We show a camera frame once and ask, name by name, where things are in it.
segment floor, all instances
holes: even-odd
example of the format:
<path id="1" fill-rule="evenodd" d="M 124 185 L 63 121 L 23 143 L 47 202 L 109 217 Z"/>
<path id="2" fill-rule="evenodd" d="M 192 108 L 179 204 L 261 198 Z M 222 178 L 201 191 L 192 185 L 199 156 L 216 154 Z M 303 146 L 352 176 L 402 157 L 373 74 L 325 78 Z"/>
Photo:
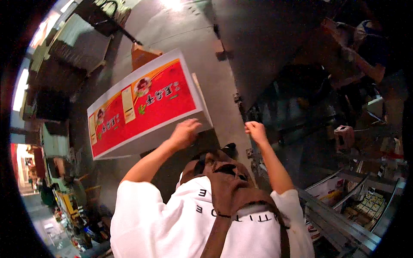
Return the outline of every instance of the floor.
<path id="1" fill-rule="evenodd" d="M 186 160 L 189 161 L 191 156 L 205 149 L 235 142 L 239 161 L 249 164 L 245 150 L 251 148 L 251 142 L 244 133 L 241 115 L 233 101 L 236 88 L 231 67 L 228 61 L 220 62 L 215 56 L 217 37 L 208 19 L 211 17 L 211 1 L 181 1 L 181 5 L 172 7 L 166 7 L 159 0 L 127 2 L 128 5 L 136 5 L 125 29 L 146 48 L 163 52 L 181 49 L 190 72 L 195 72 L 198 77 L 214 125 L 214 129 L 199 136 L 194 146 L 171 157 L 156 174 L 152 183 L 167 202 L 175 191 Z M 115 36 L 106 56 L 107 65 L 97 69 L 83 87 L 70 117 L 70 138 L 75 150 L 81 150 L 82 174 L 90 173 L 86 184 L 102 186 L 100 204 L 112 212 L 117 187 L 126 172 L 139 161 L 140 153 L 124 159 L 93 161 L 86 109 L 130 73 L 131 46 L 131 41 L 125 36 Z"/>

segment person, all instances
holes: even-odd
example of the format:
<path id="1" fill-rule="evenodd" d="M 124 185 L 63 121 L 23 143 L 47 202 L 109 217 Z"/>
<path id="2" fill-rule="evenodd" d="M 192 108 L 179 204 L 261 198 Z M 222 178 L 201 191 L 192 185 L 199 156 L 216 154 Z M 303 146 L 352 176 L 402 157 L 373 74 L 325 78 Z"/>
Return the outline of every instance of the person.
<path id="1" fill-rule="evenodd" d="M 251 185 L 245 166 L 217 150 L 193 158 L 163 203 L 150 182 L 170 156 L 191 145 L 200 126 L 197 119 L 178 124 L 122 179 L 110 228 L 114 257 L 314 257 L 298 192 L 258 122 L 245 123 L 245 132 L 262 153 L 270 195 Z"/>
<path id="2" fill-rule="evenodd" d="M 389 53 L 387 40 L 377 20 L 365 20 L 357 27 L 352 27 L 326 19 L 323 27 L 341 45 L 342 57 L 347 62 L 353 62 L 360 72 L 341 80 L 330 75 L 316 94 L 308 99 L 299 98 L 298 102 L 300 107 L 308 108 L 325 99 L 331 90 L 336 90 L 348 124 L 355 126 L 351 109 L 359 113 L 368 102 L 368 97 L 375 99 L 379 95 L 376 85 L 382 81 L 386 70 Z"/>

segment metal rail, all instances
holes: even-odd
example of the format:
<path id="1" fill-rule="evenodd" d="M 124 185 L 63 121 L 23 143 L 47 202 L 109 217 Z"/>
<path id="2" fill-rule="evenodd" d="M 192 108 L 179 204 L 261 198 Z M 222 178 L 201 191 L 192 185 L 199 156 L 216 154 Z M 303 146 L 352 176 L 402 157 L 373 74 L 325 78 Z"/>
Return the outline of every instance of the metal rail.
<path id="1" fill-rule="evenodd" d="M 339 169 L 337 172 L 335 172 L 335 173 L 331 174 L 330 176 L 324 178 L 323 180 L 321 180 L 321 181 L 313 184 L 312 186 L 307 187 L 306 189 L 304 189 L 304 191 L 308 191 L 308 190 L 310 190 L 310 189 L 313 189 L 313 188 L 316 187 L 316 186 L 321 185 L 322 183 L 324 183 L 325 181 L 329 180 L 330 178 L 335 177 L 335 176 L 336 176 L 338 173 L 340 173 L 343 169 L 348 168 L 348 167 L 349 167 L 349 166 L 344 166 L 344 167 L 342 167 L 342 168 Z"/>
<path id="2" fill-rule="evenodd" d="M 361 168 L 363 167 L 363 161 L 360 161 L 358 166 L 357 166 L 357 170 L 356 172 L 360 172 Z M 332 208 L 335 210 L 337 209 L 338 206 L 340 206 L 341 204 L 343 204 L 348 198 L 350 198 L 350 196 L 354 195 L 354 193 L 361 187 L 364 185 L 364 183 L 366 182 L 368 176 L 370 176 L 370 172 L 367 173 L 367 175 L 363 178 L 363 180 L 361 180 L 356 187 L 353 188 L 353 190 L 351 190 L 341 201 L 339 201 L 338 203 L 336 203 Z"/>

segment light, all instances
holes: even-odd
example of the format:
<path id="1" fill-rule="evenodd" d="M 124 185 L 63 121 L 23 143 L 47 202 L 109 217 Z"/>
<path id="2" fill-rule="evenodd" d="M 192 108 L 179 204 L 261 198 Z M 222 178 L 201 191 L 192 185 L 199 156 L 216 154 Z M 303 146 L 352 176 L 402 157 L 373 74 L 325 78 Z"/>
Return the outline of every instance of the light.
<path id="1" fill-rule="evenodd" d="M 161 2 L 166 8 L 174 11 L 180 11 L 182 9 L 182 3 L 180 0 L 161 0 Z"/>
<path id="2" fill-rule="evenodd" d="M 67 8 L 69 8 L 69 6 L 73 3 L 74 0 L 70 0 L 69 2 L 67 2 L 67 4 L 64 5 L 64 7 L 62 7 L 60 9 L 61 12 L 65 12 L 67 10 Z"/>
<path id="3" fill-rule="evenodd" d="M 27 90 L 27 79 L 28 79 L 28 69 L 25 68 L 21 72 L 19 83 L 17 84 L 16 95 L 13 102 L 13 110 L 20 111 L 21 105 L 23 104 L 24 90 Z"/>

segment red cardboard box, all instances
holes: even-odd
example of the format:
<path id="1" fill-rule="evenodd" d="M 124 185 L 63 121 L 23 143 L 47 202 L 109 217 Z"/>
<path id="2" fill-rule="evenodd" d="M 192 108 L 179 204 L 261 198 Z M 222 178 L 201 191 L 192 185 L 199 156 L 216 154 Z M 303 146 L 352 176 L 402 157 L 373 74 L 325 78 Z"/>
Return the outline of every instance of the red cardboard box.
<path id="1" fill-rule="evenodd" d="M 188 118 L 201 121 L 199 132 L 212 128 L 202 92 L 175 49 L 129 74 L 88 108 L 93 159 L 156 148 Z"/>

